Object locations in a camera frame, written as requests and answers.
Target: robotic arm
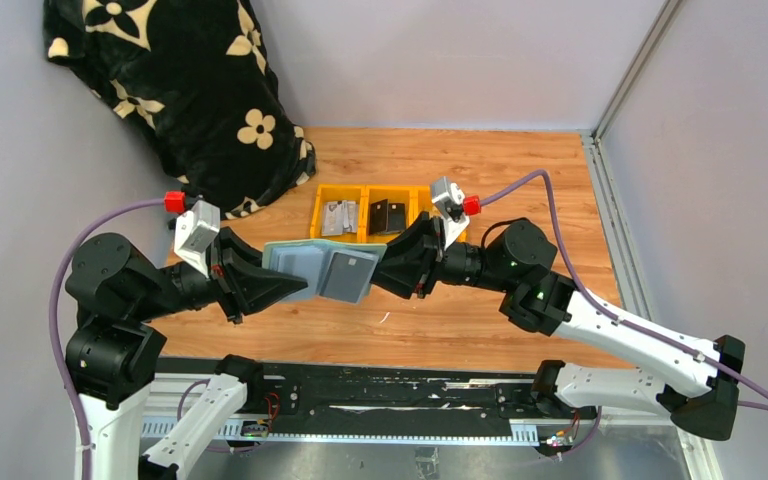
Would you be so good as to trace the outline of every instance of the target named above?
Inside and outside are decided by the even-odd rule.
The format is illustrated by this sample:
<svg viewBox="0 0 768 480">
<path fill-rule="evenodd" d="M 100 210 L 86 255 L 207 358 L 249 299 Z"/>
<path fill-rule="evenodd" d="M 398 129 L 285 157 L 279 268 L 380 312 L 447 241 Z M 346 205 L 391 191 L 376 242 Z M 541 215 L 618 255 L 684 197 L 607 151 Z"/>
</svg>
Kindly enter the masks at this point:
<svg viewBox="0 0 768 480">
<path fill-rule="evenodd" d="M 669 415 L 701 437 L 730 437 L 738 397 L 734 379 L 601 315 L 571 279 L 551 271 L 557 247 L 530 221 L 512 222 L 486 246 L 456 242 L 469 222 L 468 199 L 445 178 L 432 186 L 432 198 L 441 216 L 423 212 L 390 242 L 371 283 L 402 298 L 423 298 L 437 282 L 500 292 L 499 310 L 517 327 L 587 343 L 638 366 L 590 369 L 544 361 L 531 395 L 548 415 L 613 406 Z M 304 279 L 262 268 L 259 251 L 230 229 L 219 229 L 215 207 L 197 201 L 188 208 L 175 239 L 182 262 L 158 269 L 115 233 L 91 238 L 73 258 L 66 291 L 78 302 L 78 331 L 67 345 L 66 362 L 93 426 L 96 479 L 134 478 L 139 471 L 141 479 L 182 480 L 229 415 L 264 408 L 262 367 L 226 357 L 197 406 L 140 457 L 142 409 L 166 341 L 144 322 L 216 302 L 229 321 L 241 323 L 244 315 L 307 286 Z M 603 305 L 625 322 L 646 322 Z M 645 324 L 738 372 L 742 368 L 740 340 L 698 339 Z"/>
</svg>

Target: white wall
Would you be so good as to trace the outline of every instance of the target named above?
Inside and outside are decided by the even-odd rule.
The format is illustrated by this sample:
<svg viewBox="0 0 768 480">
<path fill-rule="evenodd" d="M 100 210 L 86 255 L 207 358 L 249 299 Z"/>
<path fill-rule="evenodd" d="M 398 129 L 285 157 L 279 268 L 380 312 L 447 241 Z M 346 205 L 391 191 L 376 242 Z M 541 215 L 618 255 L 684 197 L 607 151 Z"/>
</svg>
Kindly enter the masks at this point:
<svg viewBox="0 0 768 480">
<path fill-rule="evenodd" d="M 768 2 L 686 2 L 605 150 L 656 320 L 742 338 L 768 388 Z M 768 414 L 741 410 L 717 453 L 768 478 Z"/>
<path fill-rule="evenodd" d="M 141 139 L 44 60 L 41 14 L 39 0 L 0 0 L 0 479 L 72 478 L 73 420 L 46 329 L 52 276 L 89 221 L 164 183 Z M 161 217 L 111 229 L 161 259 Z M 62 303 L 68 338 L 74 304 Z"/>
<path fill-rule="evenodd" d="M 592 128 L 663 0 L 253 0 L 305 125 Z"/>
</svg>

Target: yellow tray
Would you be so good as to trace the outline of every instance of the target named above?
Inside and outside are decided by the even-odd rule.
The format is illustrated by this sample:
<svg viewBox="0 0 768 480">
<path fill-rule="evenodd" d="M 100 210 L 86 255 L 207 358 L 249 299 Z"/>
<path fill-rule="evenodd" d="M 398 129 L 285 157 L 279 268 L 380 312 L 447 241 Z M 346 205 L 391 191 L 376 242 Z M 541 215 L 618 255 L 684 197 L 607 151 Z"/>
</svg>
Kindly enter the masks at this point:
<svg viewBox="0 0 768 480">
<path fill-rule="evenodd" d="M 404 203 L 407 209 L 407 225 L 410 226 L 420 212 L 430 212 L 439 215 L 431 203 L 431 188 L 427 186 L 410 185 L 320 185 L 316 190 L 316 204 L 313 207 L 313 219 L 310 222 L 310 238 L 327 238 L 335 242 L 347 243 L 387 243 L 399 236 L 369 235 L 369 205 L 384 199 L 391 202 Z M 344 233 L 322 237 L 322 209 L 326 202 L 352 200 L 357 202 L 358 233 Z M 466 232 L 458 237 L 458 241 L 466 241 Z"/>
</svg>

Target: floral pillow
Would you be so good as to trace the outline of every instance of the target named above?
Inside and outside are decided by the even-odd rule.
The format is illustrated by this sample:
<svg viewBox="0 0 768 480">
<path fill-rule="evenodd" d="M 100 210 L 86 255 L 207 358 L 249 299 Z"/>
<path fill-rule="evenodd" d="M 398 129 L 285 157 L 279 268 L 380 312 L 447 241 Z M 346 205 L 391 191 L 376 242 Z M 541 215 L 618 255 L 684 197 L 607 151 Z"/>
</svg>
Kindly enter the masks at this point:
<svg viewBox="0 0 768 480">
<path fill-rule="evenodd" d="M 139 130 L 163 171 L 228 218 L 315 173 L 278 101 L 249 0 L 44 0 L 48 59 Z"/>
</svg>

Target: wooden table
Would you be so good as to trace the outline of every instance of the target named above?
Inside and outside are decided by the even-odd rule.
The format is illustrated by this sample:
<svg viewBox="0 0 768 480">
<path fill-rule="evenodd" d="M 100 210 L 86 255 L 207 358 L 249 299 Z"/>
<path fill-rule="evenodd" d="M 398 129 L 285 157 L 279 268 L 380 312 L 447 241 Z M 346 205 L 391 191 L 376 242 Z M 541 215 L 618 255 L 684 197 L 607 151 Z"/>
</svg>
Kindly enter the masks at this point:
<svg viewBox="0 0 768 480">
<path fill-rule="evenodd" d="M 317 148 L 318 175 L 255 215 L 228 222 L 250 245 L 307 238 L 319 183 L 424 185 L 448 175 L 467 195 L 487 196 L 545 168 L 577 271 L 598 295 L 619 302 L 579 136 L 356 128 L 309 128 L 306 136 Z M 520 216 L 554 241 L 541 180 L 472 217 L 470 241 L 477 243 L 489 225 Z M 555 268 L 566 272 L 560 255 Z M 227 323 L 215 305 L 152 326 L 168 337 L 168 355 L 496 371 L 534 371 L 544 359 L 627 366 L 589 346 L 517 329 L 498 312 L 500 300 L 498 293 L 442 284 L 425 300 L 409 301 L 373 288 L 360 305 L 279 304 L 240 326 Z"/>
</svg>

